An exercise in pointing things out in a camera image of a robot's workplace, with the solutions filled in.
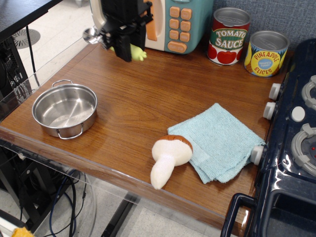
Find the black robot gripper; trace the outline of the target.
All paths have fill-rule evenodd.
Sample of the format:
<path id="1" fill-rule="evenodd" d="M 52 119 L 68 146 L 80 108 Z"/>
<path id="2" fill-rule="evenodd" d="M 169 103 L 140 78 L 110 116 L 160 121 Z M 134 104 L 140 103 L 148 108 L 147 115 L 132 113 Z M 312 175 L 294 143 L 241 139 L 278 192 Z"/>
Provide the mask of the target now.
<path id="1" fill-rule="evenodd" d="M 145 49 L 146 24 L 153 20 L 152 3 L 143 0 L 102 0 L 105 22 L 99 32 L 106 48 L 114 46 L 116 56 L 131 62 L 130 44 Z"/>

